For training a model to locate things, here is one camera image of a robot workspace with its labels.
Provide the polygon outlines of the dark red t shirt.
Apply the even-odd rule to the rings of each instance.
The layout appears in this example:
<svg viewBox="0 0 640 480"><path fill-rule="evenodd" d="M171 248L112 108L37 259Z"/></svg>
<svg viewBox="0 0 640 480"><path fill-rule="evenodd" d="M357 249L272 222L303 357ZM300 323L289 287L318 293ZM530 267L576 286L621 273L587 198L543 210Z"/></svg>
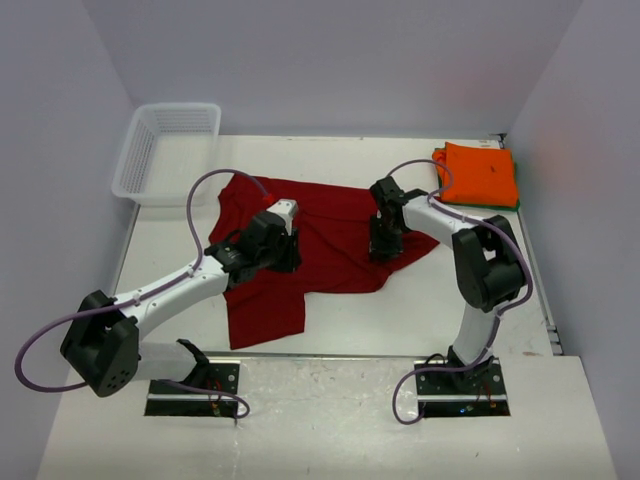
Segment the dark red t shirt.
<svg viewBox="0 0 640 480"><path fill-rule="evenodd" d="M263 177L260 186L233 176L218 196L221 213L209 235L212 243L244 228L264 206L262 190L275 199L293 199L299 211L301 266L296 272L262 270L226 293L229 343L233 350L301 334L308 293L365 294L380 290L396 271L438 246L421 233L403 238L404 250L387 262L369 258L369 219L375 202L366 189Z"/></svg>

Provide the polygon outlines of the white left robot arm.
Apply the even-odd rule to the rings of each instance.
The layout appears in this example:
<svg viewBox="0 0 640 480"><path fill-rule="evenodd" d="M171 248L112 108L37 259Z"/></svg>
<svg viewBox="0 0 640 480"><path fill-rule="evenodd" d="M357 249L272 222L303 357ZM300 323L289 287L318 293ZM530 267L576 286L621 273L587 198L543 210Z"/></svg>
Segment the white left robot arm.
<svg viewBox="0 0 640 480"><path fill-rule="evenodd" d="M252 281L262 269L295 272L301 263L296 211L295 202L279 201L171 275L114 298L88 295L63 340L63 357L100 398L138 380L198 392L208 379L204 353L187 340L149 343L147 336L193 305Z"/></svg>

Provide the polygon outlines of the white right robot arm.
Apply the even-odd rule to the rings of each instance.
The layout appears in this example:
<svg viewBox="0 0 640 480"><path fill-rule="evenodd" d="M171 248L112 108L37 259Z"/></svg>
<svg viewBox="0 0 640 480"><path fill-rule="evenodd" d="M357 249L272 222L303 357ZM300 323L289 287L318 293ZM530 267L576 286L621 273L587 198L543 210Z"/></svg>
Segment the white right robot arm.
<svg viewBox="0 0 640 480"><path fill-rule="evenodd" d="M445 364L428 376L467 393L489 368L502 317L533 294L532 275L511 224L501 215L468 216L420 189L404 191L390 176L374 183L370 193L377 207L369 227L372 260L399 257L410 233L428 235L451 249L465 308Z"/></svg>

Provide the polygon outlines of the white plastic basket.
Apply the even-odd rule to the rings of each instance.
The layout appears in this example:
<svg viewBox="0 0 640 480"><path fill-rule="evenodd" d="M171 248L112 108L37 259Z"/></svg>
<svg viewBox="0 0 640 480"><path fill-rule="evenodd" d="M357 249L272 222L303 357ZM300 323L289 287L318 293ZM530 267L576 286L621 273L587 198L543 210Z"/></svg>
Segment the white plastic basket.
<svg viewBox="0 0 640 480"><path fill-rule="evenodd" d="M216 164L221 109L214 103L164 102L138 107L121 149L111 192L145 207L186 204Z"/></svg>

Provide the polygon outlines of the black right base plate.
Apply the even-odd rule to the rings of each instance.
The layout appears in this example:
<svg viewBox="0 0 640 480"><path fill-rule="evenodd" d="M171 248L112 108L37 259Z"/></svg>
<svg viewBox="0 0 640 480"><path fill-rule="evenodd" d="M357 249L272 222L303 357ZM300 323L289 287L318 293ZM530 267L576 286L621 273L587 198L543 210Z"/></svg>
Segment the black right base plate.
<svg viewBox="0 0 640 480"><path fill-rule="evenodd" d="M469 372L420 373L415 382L419 413L425 419L510 415L497 358L491 358Z"/></svg>

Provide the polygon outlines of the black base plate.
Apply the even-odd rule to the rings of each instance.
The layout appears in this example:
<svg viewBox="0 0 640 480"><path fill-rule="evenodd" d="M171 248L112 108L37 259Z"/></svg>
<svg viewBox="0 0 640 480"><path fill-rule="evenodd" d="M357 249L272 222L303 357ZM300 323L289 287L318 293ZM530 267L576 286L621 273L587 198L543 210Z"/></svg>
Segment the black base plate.
<svg viewBox="0 0 640 480"><path fill-rule="evenodd" d="M420 373L415 382L419 413L425 419L510 415L497 358L491 358L469 372Z"/></svg>
<svg viewBox="0 0 640 480"><path fill-rule="evenodd" d="M238 393L240 363L213 362L196 388ZM244 413L238 402L230 397L206 396L175 388L161 381L149 385L144 415L147 417L231 418Z"/></svg>

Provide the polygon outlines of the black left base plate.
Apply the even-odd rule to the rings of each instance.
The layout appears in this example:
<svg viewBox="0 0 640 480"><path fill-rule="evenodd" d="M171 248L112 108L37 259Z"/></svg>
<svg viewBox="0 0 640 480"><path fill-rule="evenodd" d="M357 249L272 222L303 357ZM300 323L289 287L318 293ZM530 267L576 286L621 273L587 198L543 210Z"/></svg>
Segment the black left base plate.
<svg viewBox="0 0 640 480"><path fill-rule="evenodd" d="M240 363L213 362L196 388L238 393ZM238 402L230 397L206 396L175 388L161 381L149 385L144 415L147 417L231 418L244 413Z"/></svg>

